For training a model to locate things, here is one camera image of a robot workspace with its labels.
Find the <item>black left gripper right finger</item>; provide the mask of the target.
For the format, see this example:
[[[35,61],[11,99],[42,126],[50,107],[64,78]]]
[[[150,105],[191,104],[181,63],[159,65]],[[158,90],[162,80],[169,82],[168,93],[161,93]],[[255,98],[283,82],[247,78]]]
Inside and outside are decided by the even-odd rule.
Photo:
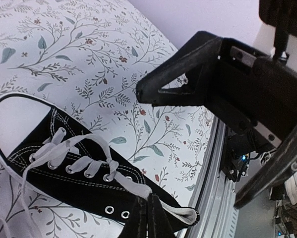
[[[175,238],[159,197],[152,193],[148,197],[148,237]]]

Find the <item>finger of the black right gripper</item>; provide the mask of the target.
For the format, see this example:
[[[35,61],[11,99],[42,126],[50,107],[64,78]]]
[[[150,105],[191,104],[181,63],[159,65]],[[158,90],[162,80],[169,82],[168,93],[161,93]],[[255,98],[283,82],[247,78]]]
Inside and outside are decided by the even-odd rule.
[[[213,78],[223,38],[195,33],[172,57],[136,85],[139,103],[159,106],[202,106]]]

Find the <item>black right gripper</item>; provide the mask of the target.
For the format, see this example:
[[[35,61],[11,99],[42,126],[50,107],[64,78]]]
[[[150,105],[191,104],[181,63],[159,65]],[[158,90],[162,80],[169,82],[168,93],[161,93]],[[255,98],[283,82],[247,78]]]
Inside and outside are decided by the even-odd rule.
[[[256,149],[275,147],[273,157],[238,191],[242,208],[265,189],[285,182],[297,162],[297,73],[232,38],[224,38],[205,107],[235,133],[251,130]]]

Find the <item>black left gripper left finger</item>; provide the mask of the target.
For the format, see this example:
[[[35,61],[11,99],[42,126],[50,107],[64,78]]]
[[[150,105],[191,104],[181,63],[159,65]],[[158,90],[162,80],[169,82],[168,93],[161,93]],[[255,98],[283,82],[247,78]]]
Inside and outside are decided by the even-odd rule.
[[[130,217],[118,238],[145,238],[147,235],[147,201],[137,197]]]

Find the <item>black white canvas sneaker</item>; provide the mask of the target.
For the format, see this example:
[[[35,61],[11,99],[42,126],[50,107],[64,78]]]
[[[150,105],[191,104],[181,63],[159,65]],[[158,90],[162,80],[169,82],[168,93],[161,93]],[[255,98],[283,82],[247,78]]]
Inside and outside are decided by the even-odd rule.
[[[182,207],[112,149],[98,134],[57,106],[24,93],[0,96],[0,163],[20,184],[31,236],[41,233],[25,202],[31,189],[125,226],[137,197],[159,197],[174,231],[195,226],[195,208]]]

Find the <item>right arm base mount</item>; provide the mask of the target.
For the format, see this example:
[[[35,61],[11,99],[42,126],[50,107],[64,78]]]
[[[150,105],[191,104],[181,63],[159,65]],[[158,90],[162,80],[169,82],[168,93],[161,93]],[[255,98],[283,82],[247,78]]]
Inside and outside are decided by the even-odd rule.
[[[231,128],[225,132],[220,170],[233,182],[247,174],[249,163],[275,147],[254,130],[237,134]]]

